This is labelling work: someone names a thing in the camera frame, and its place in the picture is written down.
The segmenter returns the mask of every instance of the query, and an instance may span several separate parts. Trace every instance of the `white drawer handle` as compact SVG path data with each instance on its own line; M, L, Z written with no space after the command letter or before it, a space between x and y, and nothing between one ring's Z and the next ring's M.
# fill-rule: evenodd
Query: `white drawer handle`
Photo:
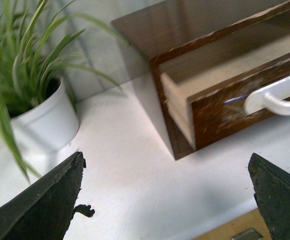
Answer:
M288 97L290 76L252 92L245 100L244 110L250 115L266 108L275 114L290 116L290 101L283 100Z

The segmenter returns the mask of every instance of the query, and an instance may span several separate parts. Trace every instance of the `metal object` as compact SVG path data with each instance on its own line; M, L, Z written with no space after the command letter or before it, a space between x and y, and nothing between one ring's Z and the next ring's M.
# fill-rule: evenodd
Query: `metal object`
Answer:
M0 207L0 240L62 240L74 213L91 217L91 206L74 208L85 159L76 152Z
M231 237L231 240L264 240L263 236L253 227Z
M249 161L248 171L258 210L272 240L289 240L290 174L255 153Z

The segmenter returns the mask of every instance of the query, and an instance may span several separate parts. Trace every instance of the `white countertop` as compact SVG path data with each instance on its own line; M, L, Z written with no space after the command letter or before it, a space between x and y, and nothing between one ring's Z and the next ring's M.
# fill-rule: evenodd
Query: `white countertop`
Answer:
M83 152L76 204L96 213L77 213L65 240L189 240L256 208L247 170L252 153L290 173L290 117L271 117L175 161L132 83L122 88L78 104L81 126L68 146L25 155L45 174ZM27 187L0 142L0 206Z

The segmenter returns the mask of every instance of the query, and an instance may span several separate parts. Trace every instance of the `white flower pot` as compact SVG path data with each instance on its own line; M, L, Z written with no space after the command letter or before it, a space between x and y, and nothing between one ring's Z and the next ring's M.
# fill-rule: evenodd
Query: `white flower pot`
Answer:
M80 122L60 81L58 89L43 103L11 120L22 153L55 152L76 135Z

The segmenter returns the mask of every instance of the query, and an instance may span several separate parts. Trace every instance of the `open drawer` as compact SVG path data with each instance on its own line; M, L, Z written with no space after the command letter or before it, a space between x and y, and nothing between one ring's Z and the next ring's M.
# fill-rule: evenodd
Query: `open drawer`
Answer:
M254 91L290 76L290 10L159 69L169 115L194 150L206 147L274 114L264 108L249 114L244 103Z

